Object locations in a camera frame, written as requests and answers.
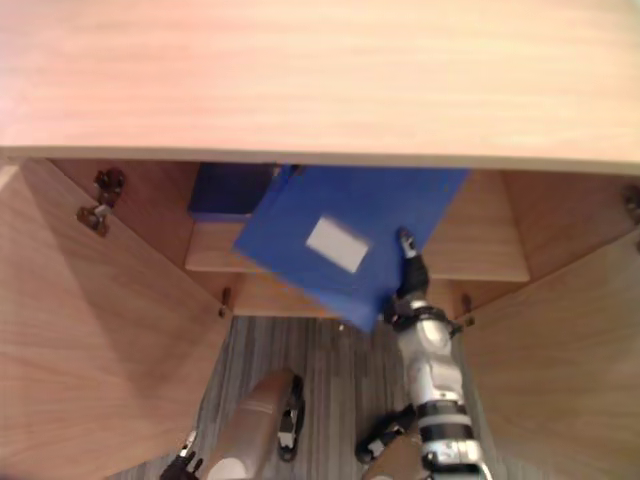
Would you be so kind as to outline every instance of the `wood grain surface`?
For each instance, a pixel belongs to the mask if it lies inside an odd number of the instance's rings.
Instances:
[[[502,174],[469,174],[422,251],[436,278],[524,282],[529,271]]]
[[[633,230],[622,189],[640,177],[506,172],[505,180],[534,280]]]
[[[453,315],[453,296],[448,281],[433,280],[427,299],[430,303],[442,308],[448,315]],[[244,275],[243,280],[239,282],[234,313],[236,315],[339,318],[335,313],[307,297],[301,289],[286,284],[270,273]]]
[[[229,327],[219,303],[46,161],[0,190],[0,476],[102,478],[192,425]]]
[[[5,155],[640,169],[631,0],[42,3]]]
[[[185,270],[194,227],[187,208],[199,163],[96,159],[59,159],[53,163],[93,198],[97,193],[93,179],[99,170],[122,170],[126,184],[112,214]],[[218,301],[222,301],[224,288],[236,292],[240,280],[238,275],[225,272],[187,271],[187,275]]]
[[[499,448],[569,478],[640,476],[639,240],[475,312],[466,357]]]
[[[186,268],[261,272],[232,251],[243,224],[196,223]],[[529,279],[500,172],[474,171],[423,250],[434,278],[523,282]]]

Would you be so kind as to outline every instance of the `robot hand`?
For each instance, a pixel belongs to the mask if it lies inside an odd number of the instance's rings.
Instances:
[[[428,271],[406,229],[400,288],[384,312],[397,334],[405,381],[422,440],[422,466],[431,479],[491,478],[464,405],[462,373],[451,356],[451,339],[462,331],[426,300]]]
[[[199,458],[193,466],[193,470],[189,471],[189,464],[196,457],[196,452],[191,451],[191,446],[196,438],[196,432],[193,431],[189,438],[184,442],[180,453],[175,456],[167,468],[160,474],[160,480],[198,480],[196,473],[202,466],[202,459]]]

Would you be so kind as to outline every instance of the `wooden shelf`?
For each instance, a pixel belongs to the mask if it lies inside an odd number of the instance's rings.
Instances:
[[[320,317],[338,318],[333,312],[319,306],[302,290],[287,285],[269,273],[246,274],[238,282],[233,313],[274,317]],[[453,294],[450,282],[431,282],[428,300],[453,317]]]
[[[196,223],[186,268],[258,273],[232,251],[237,223]],[[524,282],[529,279],[500,172],[472,172],[423,251],[434,278]]]
[[[239,284],[233,313],[264,317],[336,317],[300,289],[286,285],[269,273],[245,276]]]

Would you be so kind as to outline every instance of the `black joint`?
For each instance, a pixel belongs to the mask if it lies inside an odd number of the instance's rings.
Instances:
[[[198,473],[198,470],[200,470],[200,467],[201,467],[201,466],[202,466],[202,459],[201,459],[201,458],[199,458],[199,459],[196,461],[196,464],[193,466],[193,470],[192,470],[192,472],[193,472],[193,473]]]
[[[423,443],[438,440],[473,440],[473,429],[464,423],[440,423],[420,429]]]
[[[230,301],[231,301],[231,288],[225,287],[224,290],[222,290],[222,301],[221,301],[222,306],[218,310],[218,316],[220,318],[226,315],[227,309],[229,308]]]
[[[438,463],[438,460],[435,458],[435,455],[429,454],[429,453],[422,456],[422,468],[424,468],[427,472],[430,472],[430,475],[432,475],[431,478],[435,478],[433,476],[434,473],[439,474],[440,476],[446,476],[446,475],[479,476],[480,475],[480,467],[478,465],[470,465],[470,464],[440,465]]]
[[[418,418],[432,415],[467,415],[467,409],[462,403],[453,400],[434,400],[418,405],[416,409]]]
[[[429,288],[429,271],[427,270],[422,256],[406,258],[404,260],[402,273],[402,284],[396,294],[398,298],[404,298],[412,293],[422,293]]]
[[[445,323],[450,327],[455,325],[454,322],[449,320],[449,317],[447,317],[447,314],[444,310],[438,307],[434,307],[433,305],[420,308],[418,309],[418,312],[420,315],[427,316],[431,320],[437,320],[439,322]]]

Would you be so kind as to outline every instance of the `metal hinge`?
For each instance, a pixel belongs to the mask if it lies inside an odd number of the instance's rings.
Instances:
[[[122,170],[111,168],[106,172],[99,171],[93,180],[93,184],[98,187],[98,204],[94,207],[80,207],[76,213],[78,221],[98,236],[105,237],[109,232],[107,215],[120,198],[124,183]]]
[[[218,310],[218,316],[220,318],[223,318],[226,314],[227,311],[229,310],[229,303],[231,302],[231,288],[229,287],[225,287],[222,290],[222,305],[220,306],[220,309]]]

